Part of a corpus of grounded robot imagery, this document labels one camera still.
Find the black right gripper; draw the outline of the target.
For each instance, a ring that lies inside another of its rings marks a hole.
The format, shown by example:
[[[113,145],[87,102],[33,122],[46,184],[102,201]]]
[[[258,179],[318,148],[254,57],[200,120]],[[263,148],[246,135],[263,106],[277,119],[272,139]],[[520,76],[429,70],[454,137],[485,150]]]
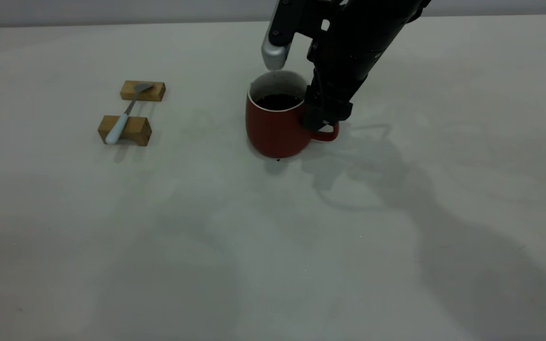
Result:
[[[351,98],[397,36],[397,19],[331,19],[327,30],[322,22],[306,20],[306,36],[312,37],[307,59],[314,76],[301,127],[312,131],[350,117]],[[329,118],[324,106],[329,106]]]

